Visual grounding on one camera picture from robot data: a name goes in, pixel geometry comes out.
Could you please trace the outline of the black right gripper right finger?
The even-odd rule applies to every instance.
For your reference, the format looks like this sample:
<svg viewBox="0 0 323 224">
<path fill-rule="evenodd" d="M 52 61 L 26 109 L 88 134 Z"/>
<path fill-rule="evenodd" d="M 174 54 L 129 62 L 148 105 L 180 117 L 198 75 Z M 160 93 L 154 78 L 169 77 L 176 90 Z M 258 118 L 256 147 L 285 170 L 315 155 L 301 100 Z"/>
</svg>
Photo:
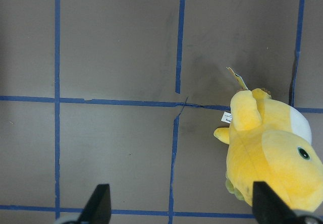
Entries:
<svg viewBox="0 0 323 224">
<path fill-rule="evenodd" d="M 258 223 L 322 223 L 312 212 L 292 210 L 266 182 L 253 183 L 252 213 Z"/>
</svg>

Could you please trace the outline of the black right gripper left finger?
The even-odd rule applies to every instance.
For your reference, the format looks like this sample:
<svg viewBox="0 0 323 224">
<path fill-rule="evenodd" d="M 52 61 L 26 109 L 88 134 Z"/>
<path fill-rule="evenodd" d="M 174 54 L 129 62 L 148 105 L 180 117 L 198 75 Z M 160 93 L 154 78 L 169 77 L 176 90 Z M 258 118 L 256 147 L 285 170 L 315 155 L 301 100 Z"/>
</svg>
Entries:
<svg viewBox="0 0 323 224">
<path fill-rule="evenodd" d="M 112 216 L 109 184 L 99 184 L 79 215 L 59 217 L 54 223 L 110 223 Z"/>
</svg>

